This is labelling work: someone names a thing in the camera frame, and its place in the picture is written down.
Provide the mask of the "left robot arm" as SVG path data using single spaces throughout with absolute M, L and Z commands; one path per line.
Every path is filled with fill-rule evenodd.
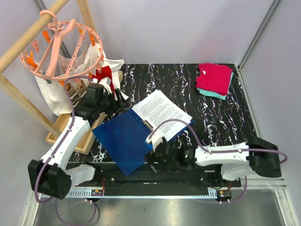
M 28 165 L 30 184 L 38 203 L 43 203 L 39 194 L 61 200 L 72 187 L 85 182 L 91 186 L 100 184 L 100 166 L 82 163 L 67 169 L 67 163 L 79 141 L 100 114 L 124 111 L 125 101 L 119 88 L 111 90 L 105 82 L 89 84 L 79 103 L 72 107 L 66 127 L 50 150 L 39 161 L 31 160 Z

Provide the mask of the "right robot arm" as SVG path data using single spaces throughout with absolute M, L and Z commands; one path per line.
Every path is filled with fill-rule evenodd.
M 145 156 L 148 163 L 174 165 L 191 170 L 209 165 L 219 165 L 214 182 L 225 186 L 239 177 L 257 174 L 265 178 L 282 176 L 278 147 L 259 137 L 247 142 L 228 146 L 187 146 L 173 148 L 167 140 L 158 135 L 148 136 L 146 144 L 152 146 Z

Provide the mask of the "blue plastic folder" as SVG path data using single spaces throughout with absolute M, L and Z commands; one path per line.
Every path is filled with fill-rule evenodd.
M 172 120 L 185 124 L 184 130 L 193 123 Z M 144 164 L 144 156 L 152 151 L 145 140 L 153 131 L 148 130 L 132 109 L 93 129 L 95 137 L 125 176 L 129 176 Z

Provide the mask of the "metal folder clip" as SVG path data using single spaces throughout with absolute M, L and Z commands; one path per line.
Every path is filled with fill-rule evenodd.
M 142 123 L 148 128 L 149 131 L 153 131 L 154 127 L 147 120 L 142 120 Z

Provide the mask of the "white paper files stack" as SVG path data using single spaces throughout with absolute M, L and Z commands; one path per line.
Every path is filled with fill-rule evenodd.
M 135 104 L 132 110 L 152 129 L 169 119 L 179 119 L 187 124 L 192 123 L 192 117 L 168 99 L 160 90 L 155 90 L 141 102 Z M 172 141 L 185 128 L 186 125 L 181 122 L 170 121 L 160 126 L 157 133 L 165 137 L 167 141 Z

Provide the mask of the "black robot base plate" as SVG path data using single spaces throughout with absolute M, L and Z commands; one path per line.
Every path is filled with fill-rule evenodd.
M 215 199 L 221 188 L 240 188 L 240 179 L 218 179 L 218 166 L 176 169 L 157 165 L 154 173 L 145 163 L 129 176 L 113 162 L 94 163 L 100 166 L 101 181 L 85 182 L 70 189 L 66 198 L 188 198 Z

